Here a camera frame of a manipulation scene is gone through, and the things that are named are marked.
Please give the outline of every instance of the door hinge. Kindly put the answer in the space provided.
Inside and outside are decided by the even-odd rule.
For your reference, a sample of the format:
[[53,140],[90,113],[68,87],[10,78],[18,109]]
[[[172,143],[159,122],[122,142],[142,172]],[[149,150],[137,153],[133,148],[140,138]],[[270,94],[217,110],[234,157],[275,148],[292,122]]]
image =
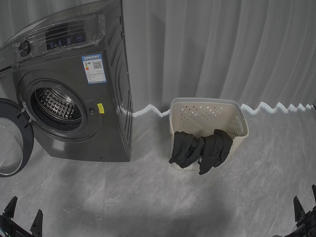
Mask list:
[[31,123],[32,121],[36,121],[36,119],[33,117],[33,115],[30,113],[30,110],[28,109],[28,107],[26,106],[26,102],[22,102],[23,105],[23,109],[21,110],[21,113],[26,112],[28,114],[28,116],[30,117],[30,119],[28,120],[29,123]]

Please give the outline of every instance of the black cloth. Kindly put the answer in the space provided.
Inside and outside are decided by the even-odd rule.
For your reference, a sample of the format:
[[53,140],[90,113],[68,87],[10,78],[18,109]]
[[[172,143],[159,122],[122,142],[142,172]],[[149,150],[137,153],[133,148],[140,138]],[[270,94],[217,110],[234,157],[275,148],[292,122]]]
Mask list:
[[174,133],[174,144],[169,163],[176,163],[181,168],[186,168],[202,158],[200,175],[207,173],[212,167],[222,164],[233,144],[230,136],[219,129],[214,130],[214,135],[196,138],[185,132]]

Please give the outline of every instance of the stainless steel drum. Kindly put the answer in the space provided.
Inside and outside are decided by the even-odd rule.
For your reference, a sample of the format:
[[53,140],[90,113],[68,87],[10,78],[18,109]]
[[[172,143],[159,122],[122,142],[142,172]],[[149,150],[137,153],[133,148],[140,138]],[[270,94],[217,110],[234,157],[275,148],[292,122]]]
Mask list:
[[60,120],[79,120],[81,118],[74,101],[56,89],[41,88],[35,92],[40,106],[49,114]]

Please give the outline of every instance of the gray washing machine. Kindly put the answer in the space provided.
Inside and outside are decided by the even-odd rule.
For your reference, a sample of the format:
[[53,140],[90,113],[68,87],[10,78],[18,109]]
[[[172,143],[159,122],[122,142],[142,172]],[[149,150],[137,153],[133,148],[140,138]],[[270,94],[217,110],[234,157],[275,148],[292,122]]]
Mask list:
[[34,137],[53,157],[130,160],[122,0],[77,6],[26,27],[0,49],[0,84],[0,177],[22,170]]

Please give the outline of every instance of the marble floor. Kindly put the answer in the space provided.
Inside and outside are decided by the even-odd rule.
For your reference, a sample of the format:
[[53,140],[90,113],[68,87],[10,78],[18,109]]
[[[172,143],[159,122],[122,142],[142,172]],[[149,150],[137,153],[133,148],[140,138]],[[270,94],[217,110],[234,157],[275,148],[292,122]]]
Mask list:
[[17,196],[14,220],[29,230],[41,209],[43,237],[289,234],[294,196],[315,206],[316,111],[243,112],[248,138],[203,176],[168,163],[168,116],[153,111],[134,119],[130,163],[57,159],[35,141],[26,167],[0,179],[0,210]]

